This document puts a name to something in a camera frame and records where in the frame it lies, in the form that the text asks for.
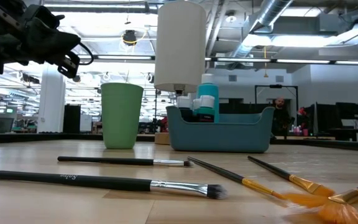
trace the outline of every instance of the white column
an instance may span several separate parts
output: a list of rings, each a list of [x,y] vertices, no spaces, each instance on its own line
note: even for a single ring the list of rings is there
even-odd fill
[[[65,76],[57,66],[45,63],[42,72],[37,132],[62,132],[65,111]]]

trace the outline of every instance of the plastic cup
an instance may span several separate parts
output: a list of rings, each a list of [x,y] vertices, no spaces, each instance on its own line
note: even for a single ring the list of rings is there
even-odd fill
[[[108,149],[132,149],[139,127],[143,88],[127,83],[104,83],[103,141]]]

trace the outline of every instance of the table surface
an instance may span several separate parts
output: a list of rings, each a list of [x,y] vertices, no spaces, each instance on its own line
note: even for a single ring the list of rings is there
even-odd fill
[[[135,177],[222,184],[225,200],[125,192],[0,180],[0,223],[322,223],[292,203],[245,188],[200,166],[142,167],[57,162],[57,156],[186,159],[210,162],[277,192],[304,192],[247,160],[248,154],[176,152],[170,146],[137,142],[133,150],[105,149],[101,141],[43,141],[0,144],[0,170]],[[254,157],[342,192],[358,186],[358,151],[272,145]]]

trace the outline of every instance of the paintbrush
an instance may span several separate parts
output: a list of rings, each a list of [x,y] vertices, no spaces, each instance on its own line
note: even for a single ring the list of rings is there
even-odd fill
[[[79,187],[94,187],[111,190],[137,192],[165,192],[174,194],[199,195],[212,199],[224,199],[226,190],[217,184],[191,184],[122,177],[98,177],[88,175],[40,174],[31,172],[0,171],[0,180],[21,180],[63,184]]]
[[[358,224],[358,211],[350,205],[358,201],[358,188],[331,197],[285,194],[287,199],[308,208],[321,207],[319,216],[330,223]]]
[[[172,160],[161,160],[161,159],[59,156],[57,157],[57,160],[60,162],[98,162],[98,163],[108,163],[108,164],[125,164],[125,165],[140,165],[140,166],[177,166],[177,167],[193,166],[193,163],[190,161],[172,161]]]
[[[329,197],[329,196],[334,195],[334,193],[335,193],[334,190],[331,190],[321,184],[317,184],[310,180],[306,180],[306,179],[300,178],[298,176],[295,176],[293,174],[290,174],[285,170],[282,170],[278,167],[270,165],[264,161],[260,161],[252,156],[248,156],[248,159],[250,161],[260,165],[261,167],[269,170],[270,172],[272,172],[286,180],[289,180],[290,182],[293,182],[294,184],[300,186],[301,188],[305,189],[307,192],[309,192],[311,194]]]
[[[226,169],[214,166],[214,165],[209,164],[207,162],[203,162],[203,161],[195,159],[193,157],[188,157],[188,159],[193,161],[195,164],[198,164],[199,166],[202,166],[202,167],[204,167],[206,169],[209,169],[210,171],[213,171],[213,172],[215,172],[215,173],[217,173],[219,175],[222,175],[223,177],[226,177],[228,179],[231,179],[231,180],[233,180],[233,181],[235,181],[237,183],[245,185],[246,187],[249,187],[249,188],[252,188],[252,189],[254,189],[256,191],[259,191],[259,192],[262,192],[262,193],[265,193],[265,194],[270,194],[270,195],[272,195],[272,196],[274,196],[276,198],[285,200],[285,197],[283,197],[279,193],[277,193],[277,192],[275,192],[273,190],[270,190],[270,189],[264,187],[263,185],[260,185],[260,184],[256,183],[253,180],[246,179],[245,177],[243,177],[241,175],[238,175],[238,174],[233,173],[231,171],[228,171]]]

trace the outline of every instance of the person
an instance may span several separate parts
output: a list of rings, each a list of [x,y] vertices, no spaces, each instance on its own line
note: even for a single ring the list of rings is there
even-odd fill
[[[274,114],[272,133],[276,136],[286,136],[288,131],[288,125],[290,124],[290,115],[285,109],[284,97],[278,97],[274,101]]]

